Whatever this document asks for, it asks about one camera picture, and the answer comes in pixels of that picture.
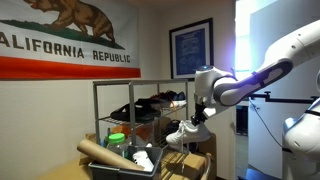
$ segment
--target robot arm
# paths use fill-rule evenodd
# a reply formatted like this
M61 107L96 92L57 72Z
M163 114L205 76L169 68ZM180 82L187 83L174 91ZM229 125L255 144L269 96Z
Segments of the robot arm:
M320 20L308 24L273 43L262 66L238 81L213 66L202 66L195 74L194 125L238 104L250 94L286 76L293 68L320 55ZM320 100L299 120L284 125L284 142L295 154L320 161Z

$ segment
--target picture frame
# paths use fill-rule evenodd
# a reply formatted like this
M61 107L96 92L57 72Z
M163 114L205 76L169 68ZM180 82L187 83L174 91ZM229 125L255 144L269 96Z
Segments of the picture frame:
M169 31L171 79L193 81L196 70L213 65L213 18Z

